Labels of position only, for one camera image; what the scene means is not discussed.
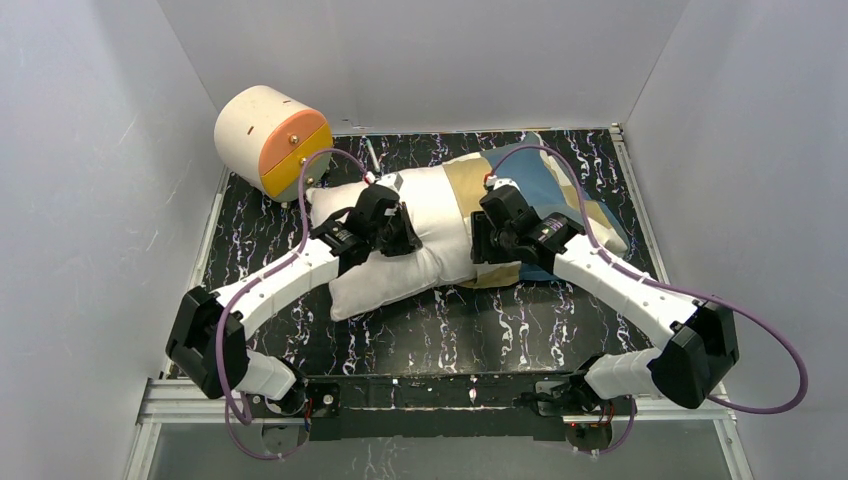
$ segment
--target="beige fabric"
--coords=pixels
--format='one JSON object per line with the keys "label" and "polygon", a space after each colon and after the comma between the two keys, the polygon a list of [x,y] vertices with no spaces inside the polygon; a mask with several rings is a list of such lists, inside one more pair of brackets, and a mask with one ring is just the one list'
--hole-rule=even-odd
{"label": "beige fabric", "polygon": [[477,154],[477,157],[456,159],[442,165],[448,176],[456,203],[463,218],[472,212],[480,211],[480,199],[486,195],[483,177],[492,171],[489,161]]}
{"label": "beige fabric", "polygon": [[[456,196],[459,211],[469,228],[468,218],[473,212],[480,211],[480,199],[486,194],[483,187],[483,177],[492,171],[489,161],[480,154],[464,155],[442,165],[448,181]],[[504,266],[475,265],[477,278],[461,283],[466,288],[494,288],[513,285],[519,280],[521,263],[510,263]]]}
{"label": "beige fabric", "polygon": [[[569,207],[579,211],[580,203],[577,201],[577,189],[572,187],[571,185],[567,187],[562,187],[562,193],[565,195],[565,202]],[[601,226],[605,228],[612,228],[612,224],[609,223],[609,219],[606,215],[604,215],[603,210],[601,210],[601,206],[598,205],[598,202],[594,200],[588,200],[584,202],[586,204],[586,213],[589,215],[589,218],[598,222]]]}

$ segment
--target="blue fabric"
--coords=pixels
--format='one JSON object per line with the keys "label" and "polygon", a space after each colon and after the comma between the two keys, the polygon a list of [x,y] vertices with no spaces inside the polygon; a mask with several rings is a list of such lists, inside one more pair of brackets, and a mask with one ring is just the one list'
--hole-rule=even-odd
{"label": "blue fabric", "polygon": [[[529,132],[524,139],[516,144],[507,145],[505,147],[484,150],[480,154],[488,160],[489,164],[494,166],[518,145],[544,145],[542,137],[535,132]],[[544,165],[540,150],[522,150],[513,154],[510,159],[498,168],[497,175],[503,178],[511,178],[518,184],[521,189],[521,194],[540,217],[545,218],[552,212],[560,212],[567,215],[578,224],[583,225],[583,219],[580,217],[580,212],[568,206],[563,198],[562,190],[559,184],[554,179],[550,170]],[[619,225],[615,217],[612,216],[609,208],[601,202],[598,202],[601,210],[615,229],[616,233],[627,241],[627,234],[624,228]],[[557,277],[549,274],[535,265],[522,264],[518,274],[519,280],[531,282],[545,282],[558,280]]]}

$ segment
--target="metal frame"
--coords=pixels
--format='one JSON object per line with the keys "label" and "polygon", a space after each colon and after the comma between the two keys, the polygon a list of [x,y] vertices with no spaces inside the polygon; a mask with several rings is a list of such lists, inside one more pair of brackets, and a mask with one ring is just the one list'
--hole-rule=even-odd
{"label": "metal frame", "polygon": [[[668,274],[660,256],[656,237],[654,236],[653,228],[645,211],[630,156],[627,153],[627,147],[624,143],[623,131],[619,124],[613,124],[609,128],[609,132],[612,136],[616,157],[624,173],[628,191],[633,199],[636,215],[645,235],[645,241],[657,276],[662,281],[668,281]],[[189,282],[190,287],[199,285],[203,279],[204,268],[209,257],[212,237],[218,223],[221,203],[229,177],[230,171],[224,169],[192,270]],[[172,367],[173,363],[166,357],[163,363],[161,378],[166,378]],[[718,394],[720,397],[726,398],[726,391],[721,384],[719,384]],[[705,403],[697,410],[687,410],[666,399],[649,397],[638,397],[636,404],[639,410],[639,414],[636,416],[637,421],[712,420],[731,478],[733,480],[753,478],[747,458],[742,449],[741,441],[739,440],[739,434],[736,431],[736,417],[731,410],[710,402]],[[148,478],[162,424],[224,423],[224,418],[221,414],[223,407],[223,400],[207,399],[191,380],[148,380],[137,418],[136,437],[127,464],[125,478],[127,480]],[[563,421],[565,422],[583,420],[585,418],[582,416],[563,417]],[[627,419],[617,417],[614,420],[626,421]],[[300,424],[302,420],[282,417],[273,419],[257,418],[256,422],[268,424]]]}
{"label": "metal frame", "polygon": [[[651,261],[654,264],[657,277],[660,281],[668,283],[668,272],[660,256],[657,239],[654,236],[654,229],[651,226],[651,221],[645,210],[645,204],[642,201],[642,194],[639,191],[639,185],[636,182],[636,176],[633,171],[633,163],[630,160],[630,154],[627,152],[627,145],[624,143],[624,131],[621,125],[613,123],[610,127],[610,135],[612,135],[612,143],[615,147],[615,155],[618,157],[618,164],[624,173],[627,190],[630,192],[633,205],[636,207],[636,217],[639,219],[639,225],[642,227],[642,233],[645,235],[645,242],[648,245],[648,252],[651,255]],[[718,384],[718,392],[720,396],[727,398],[727,390],[724,388],[723,383]],[[725,412],[723,418],[716,419],[713,423],[715,424],[718,441],[721,444],[721,450],[724,453],[724,460],[730,471],[730,477],[733,480],[753,479],[751,467],[748,465],[748,458],[745,456],[745,452],[742,449],[742,442],[739,440],[739,433],[736,431],[736,412],[729,409],[723,410]]]}

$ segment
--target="glass panel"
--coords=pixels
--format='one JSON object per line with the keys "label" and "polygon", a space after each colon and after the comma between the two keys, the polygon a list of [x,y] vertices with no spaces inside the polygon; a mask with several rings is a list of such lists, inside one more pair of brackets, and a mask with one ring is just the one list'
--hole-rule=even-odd
{"label": "glass panel", "polygon": [[[264,439],[286,448],[299,430],[270,429]],[[257,452],[264,451],[260,431],[237,427]],[[566,449],[523,437],[365,438],[310,442],[281,463],[245,456],[224,425],[164,424],[150,478],[730,478],[712,421],[639,421],[624,446],[597,461]]]}

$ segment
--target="patchwork pillow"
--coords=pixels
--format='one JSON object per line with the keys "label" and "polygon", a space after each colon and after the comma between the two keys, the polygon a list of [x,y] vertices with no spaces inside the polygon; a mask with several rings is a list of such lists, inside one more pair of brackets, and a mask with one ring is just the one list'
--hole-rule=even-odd
{"label": "patchwork pillow", "polygon": [[[536,133],[528,133],[519,144],[527,143],[543,144]],[[345,320],[440,285],[488,288],[512,285],[519,280],[555,279],[538,267],[519,262],[471,263],[469,218],[472,212],[480,210],[480,198],[485,195],[483,176],[517,145],[471,153],[442,165],[398,172],[403,177],[400,197],[406,202],[422,248],[392,258],[372,252],[365,263],[330,282],[331,318]],[[498,176],[514,180],[539,216],[544,218],[558,211],[582,223],[577,211],[577,192],[556,159],[547,153],[522,150],[498,169]],[[309,189],[312,224],[318,225],[332,213],[353,206],[365,186],[364,182],[358,182]],[[607,207],[594,201],[586,206],[598,240],[617,255],[626,253],[627,236]]]}

